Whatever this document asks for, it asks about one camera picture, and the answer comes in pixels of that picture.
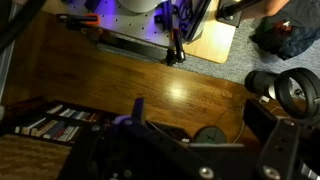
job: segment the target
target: metal frame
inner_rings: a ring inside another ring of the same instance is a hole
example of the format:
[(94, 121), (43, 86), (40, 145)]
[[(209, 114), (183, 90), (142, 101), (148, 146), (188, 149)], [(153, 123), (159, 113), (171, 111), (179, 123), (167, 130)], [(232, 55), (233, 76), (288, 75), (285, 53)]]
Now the metal frame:
[[(12, 20), (18, 12), (22, 9), (22, 6), (16, 3), (12, 3), (9, 21)], [(2, 54), (0, 54), (0, 102), (2, 100), (3, 91), (6, 84), (6, 79), (9, 71), (11, 57), (14, 49), (15, 42), (12, 42)]]

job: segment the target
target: screw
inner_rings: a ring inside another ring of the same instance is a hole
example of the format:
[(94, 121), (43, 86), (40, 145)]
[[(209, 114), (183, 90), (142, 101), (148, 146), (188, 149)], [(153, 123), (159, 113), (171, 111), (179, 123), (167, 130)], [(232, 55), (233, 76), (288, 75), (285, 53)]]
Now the screw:
[(126, 120), (126, 121), (124, 122), (124, 124), (125, 124), (125, 125), (131, 125), (131, 124), (132, 124), (132, 121), (131, 121), (130, 119), (128, 119), (128, 120)]
[(280, 173), (274, 168), (263, 166), (263, 172), (268, 178), (272, 180), (280, 180)]
[(199, 169), (199, 174), (203, 179), (213, 179), (214, 172), (209, 167), (201, 167)]
[(286, 124), (290, 125), (290, 126), (294, 126), (294, 125), (295, 125), (294, 122), (292, 122), (292, 121), (290, 121), (290, 120), (288, 120), (288, 119), (285, 119), (284, 122), (285, 122)]
[(94, 125), (94, 126), (92, 126), (91, 130), (92, 131), (99, 131), (100, 130), (100, 126)]
[(124, 176), (125, 178), (130, 178), (130, 177), (132, 176), (132, 172), (131, 172), (130, 170), (125, 170), (125, 171), (123, 172), (123, 176)]

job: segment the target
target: robotic arm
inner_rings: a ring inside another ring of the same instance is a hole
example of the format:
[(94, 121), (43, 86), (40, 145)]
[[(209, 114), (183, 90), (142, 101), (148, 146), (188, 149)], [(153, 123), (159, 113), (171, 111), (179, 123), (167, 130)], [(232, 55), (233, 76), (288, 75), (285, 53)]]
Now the robotic arm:
[(314, 146), (319, 131), (278, 121), (256, 100), (246, 102), (244, 120), (264, 143), (258, 156), (247, 153), (242, 144), (178, 144), (144, 125), (139, 118), (142, 104), (143, 99), (137, 99), (134, 115), (116, 118), (111, 127), (83, 130), (59, 179), (302, 180), (307, 179), (299, 173), (303, 163), (319, 173), (315, 165), (320, 149)]

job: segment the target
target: hardwood floor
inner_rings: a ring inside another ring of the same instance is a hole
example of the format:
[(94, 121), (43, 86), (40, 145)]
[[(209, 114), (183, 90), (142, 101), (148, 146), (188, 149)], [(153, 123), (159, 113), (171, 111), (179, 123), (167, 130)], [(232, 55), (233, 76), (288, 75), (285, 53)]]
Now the hardwood floor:
[[(148, 120), (191, 135), (218, 122), (229, 142), (241, 129), (241, 106), (255, 96), (240, 84), (99, 51), (44, 12), (17, 40), (2, 103), (38, 95), (120, 114), (144, 97)], [(259, 146), (247, 127), (239, 142)]]

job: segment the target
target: bookshelf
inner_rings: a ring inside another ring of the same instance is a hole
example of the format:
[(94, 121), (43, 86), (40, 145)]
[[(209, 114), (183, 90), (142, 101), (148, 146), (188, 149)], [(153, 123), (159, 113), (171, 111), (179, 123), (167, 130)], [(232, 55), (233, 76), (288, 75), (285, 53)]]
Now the bookshelf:
[(0, 136), (22, 137), (72, 146), (84, 126), (110, 125), (118, 114), (63, 101), (43, 103), (2, 125)]

